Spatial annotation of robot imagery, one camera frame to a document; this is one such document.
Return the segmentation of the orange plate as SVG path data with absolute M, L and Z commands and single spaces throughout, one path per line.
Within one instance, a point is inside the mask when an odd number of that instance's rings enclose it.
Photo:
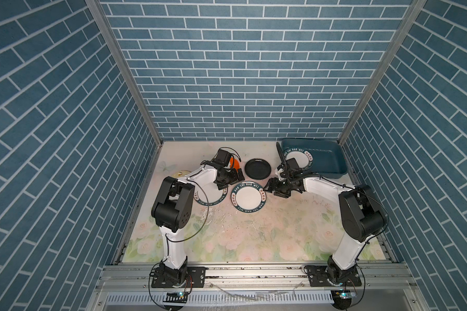
M 230 159 L 230 168 L 234 168 L 236 170 L 240 169 L 241 168 L 241 163 L 238 159 L 236 159 L 235 157 L 232 157 Z

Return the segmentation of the black plate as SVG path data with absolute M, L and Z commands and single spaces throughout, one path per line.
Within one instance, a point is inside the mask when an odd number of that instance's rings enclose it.
M 244 168 L 246 175 L 253 180 L 264 180 L 271 175 L 271 171 L 269 162 L 260 158 L 250 159 Z

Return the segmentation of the white plate green rim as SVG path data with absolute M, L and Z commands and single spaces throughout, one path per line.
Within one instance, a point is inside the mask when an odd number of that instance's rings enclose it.
M 228 188 L 219 190 L 214 183 L 209 183 L 196 187 L 194 199 L 202 206 L 216 206 L 220 204 L 227 196 Z
M 244 181 L 232 189 L 230 199 L 238 211 L 255 213 L 265 206 L 267 195 L 260 184 L 253 181 Z
M 300 168 L 309 169 L 313 164 L 313 156 L 305 149 L 291 148 L 284 151 L 285 159 L 295 159 Z

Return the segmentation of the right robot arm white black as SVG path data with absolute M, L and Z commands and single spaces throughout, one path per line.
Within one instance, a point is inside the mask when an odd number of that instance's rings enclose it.
M 329 257 L 326 275 L 334 286 L 346 283 L 357 273 L 359 256 L 368 242 L 381 234 L 388 217 L 368 185 L 345 185 L 318 174 L 304 178 L 271 178 L 264 191 L 289 198 L 293 191 L 312 193 L 337 202 L 345 231 L 336 251 Z

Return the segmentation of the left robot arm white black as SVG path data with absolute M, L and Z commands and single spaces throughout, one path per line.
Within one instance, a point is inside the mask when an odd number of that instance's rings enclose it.
M 244 181 L 241 168 L 223 167 L 207 161 L 197 170 L 179 177 L 166 177 L 154 201 L 151 216 L 155 219 L 163 238 L 164 255 L 157 271 L 174 286 L 188 279 L 188 257 L 185 253 L 184 228 L 191 217 L 195 192 L 200 190 L 208 200 L 205 188 L 214 185 L 224 190 Z

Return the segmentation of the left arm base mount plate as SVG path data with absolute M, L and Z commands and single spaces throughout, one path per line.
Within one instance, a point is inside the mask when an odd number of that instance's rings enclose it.
M 204 266 L 185 266 L 172 269 L 165 264 L 159 264 L 150 275 L 151 288 L 203 288 L 207 268 Z

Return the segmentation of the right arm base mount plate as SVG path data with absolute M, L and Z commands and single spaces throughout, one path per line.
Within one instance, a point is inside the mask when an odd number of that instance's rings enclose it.
M 345 285 L 358 287 L 362 285 L 362 280 L 355 266 L 348 270 L 340 270 L 334 266 L 306 265 L 302 271 L 307 275 L 311 287 L 342 287 Z

